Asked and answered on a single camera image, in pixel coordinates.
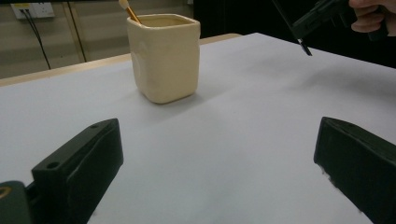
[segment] black cord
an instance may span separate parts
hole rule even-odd
[[[277,0],[273,0],[273,3],[275,5],[277,11],[279,12],[280,16],[283,18],[283,20],[289,26],[289,29],[291,29],[292,28],[292,24],[291,24],[288,16],[286,15],[286,12],[283,10],[282,6],[279,4],[279,2]]]
[[[81,48],[82,57],[84,58],[84,62],[87,62],[87,57],[85,56],[85,50],[84,50],[84,47],[83,47],[83,45],[81,43],[81,37],[79,36],[78,28],[77,28],[77,25],[76,25],[76,20],[74,18],[74,13],[72,11],[72,6],[70,5],[69,1],[67,1],[67,6],[69,8],[70,16],[72,17],[72,21],[73,21],[73,26],[75,28],[76,35],[78,37],[78,43],[79,43],[79,47]]]
[[[29,21],[30,27],[32,27],[33,32],[35,32],[35,37],[37,37],[38,43],[40,44],[40,47],[41,47],[41,51],[43,52],[44,58],[46,59],[46,62],[47,62],[47,66],[49,67],[49,70],[50,70],[49,59],[47,58],[46,51],[44,51],[43,42],[41,41],[40,33],[38,32],[37,27],[35,26],[35,21],[33,20],[32,15],[29,12],[29,9],[21,9],[21,13],[23,13],[26,20]]]

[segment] cable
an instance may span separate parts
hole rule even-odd
[[[33,32],[35,32],[35,37],[37,37],[38,43],[40,44],[41,51],[43,52],[44,58],[46,59],[47,66],[49,67],[50,70],[50,62],[49,59],[47,58],[46,51],[44,51],[43,47],[43,42],[41,41],[41,36],[40,33],[37,30],[37,27],[35,26],[35,21],[32,18],[32,15],[29,12],[29,9],[21,9],[20,12],[25,16],[26,20],[29,21],[30,27],[32,27]]]
[[[82,57],[84,58],[84,62],[87,62],[87,57],[85,55],[85,50],[84,50],[84,47],[83,47],[82,42],[81,42],[81,37],[80,37],[79,32],[78,32],[77,23],[76,23],[76,20],[74,18],[74,13],[72,11],[72,6],[70,5],[69,1],[67,1],[67,6],[69,8],[70,16],[71,16],[72,21],[73,21],[73,26],[74,26],[75,31],[76,31],[76,35],[77,35],[77,38],[78,38],[78,44],[79,44],[79,47],[81,48]]]

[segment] wooden table edge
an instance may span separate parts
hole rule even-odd
[[[238,36],[240,36],[240,35],[239,34],[216,35],[216,36],[211,36],[208,38],[200,39],[199,43],[200,43],[200,45],[205,45],[205,44],[218,42],[221,40],[235,38]],[[68,74],[68,73],[84,71],[84,70],[93,69],[93,68],[108,65],[108,64],[120,63],[120,62],[125,62],[125,61],[130,61],[130,60],[131,60],[130,54],[123,54],[123,55],[119,55],[119,56],[115,56],[115,57],[92,61],[92,62],[79,63],[79,64],[73,64],[73,65],[66,66],[66,67],[55,68],[52,70],[46,70],[46,71],[16,76],[16,77],[7,77],[7,78],[0,79],[0,87],[14,85],[14,84],[32,81],[32,80],[37,80],[40,78],[55,77],[55,76],[64,75],[64,74]]]

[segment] cup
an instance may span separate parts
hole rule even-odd
[[[137,88],[153,103],[166,104],[195,93],[199,73],[200,22],[176,15],[127,20]]]

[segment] black tool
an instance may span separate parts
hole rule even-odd
[[[122,164],[118,120],[95,123],[33,168],[27,188],[0,184],[0,223],[87,223]]]
[[[339,119],[320,123],[314,162],[375,224],[396,223],[396,146]]]
[[[319,0],[309,12],[294,23],[290,22],[277,0],[273,0],[273,3],[283,20],[289,26],[294,38],[298,40],[305,53],[309,56],[312,56],[312,54],[303,41],[304,37],[309,35],[324,22],[333,21],[333,24],[336,24],[335,20],[339,18],[345,27],[350,27],[357,19],[354,10],[348,4],[348,0]],[[387,35],[388,30],[385,21],[382,21],[379,30],[368,34],[369,39],[372,41],[383,39]]]

